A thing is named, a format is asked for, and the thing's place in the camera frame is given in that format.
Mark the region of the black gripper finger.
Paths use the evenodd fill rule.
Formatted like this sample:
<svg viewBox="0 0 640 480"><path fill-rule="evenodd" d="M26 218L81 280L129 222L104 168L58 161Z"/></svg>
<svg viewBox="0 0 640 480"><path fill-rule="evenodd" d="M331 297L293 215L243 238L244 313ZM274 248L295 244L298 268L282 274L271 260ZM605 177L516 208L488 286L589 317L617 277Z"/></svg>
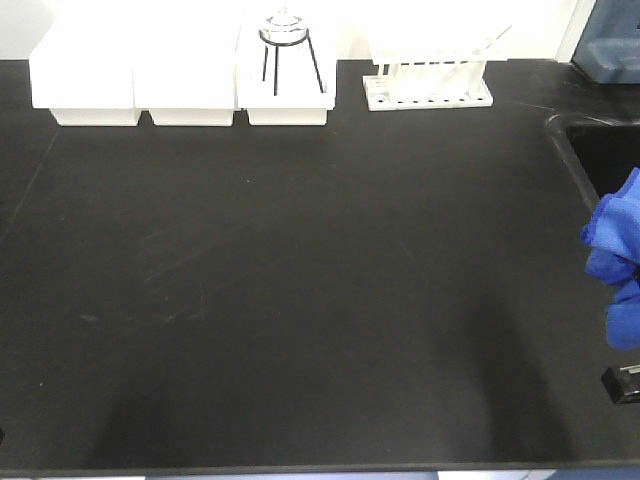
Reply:
<svg viewBox="0 0 640 480"><path fill-rule="evenodd" d="M601 383L614 404L639 402L639 366L611 366L601 375Z"/></svg>

